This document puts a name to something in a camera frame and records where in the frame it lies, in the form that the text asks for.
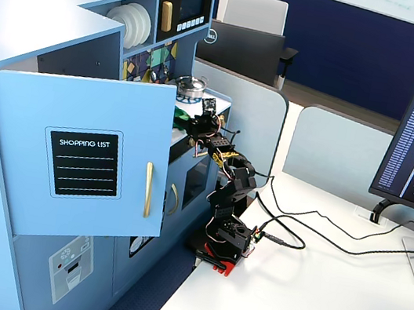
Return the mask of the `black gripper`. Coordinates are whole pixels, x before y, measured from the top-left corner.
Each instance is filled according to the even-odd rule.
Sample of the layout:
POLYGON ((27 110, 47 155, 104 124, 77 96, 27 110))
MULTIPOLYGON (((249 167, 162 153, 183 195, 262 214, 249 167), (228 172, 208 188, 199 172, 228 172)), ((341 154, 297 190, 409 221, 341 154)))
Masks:
POLYGON ((219 118, 217 115, 196 115, 193 118, 184 118, 182 116, 175 117, 175 124, 188 126, 183 127, 181 130, 189 137, 193 137, 195 140, 202 140, 205 137, 214 137, 217 134, 219 118))

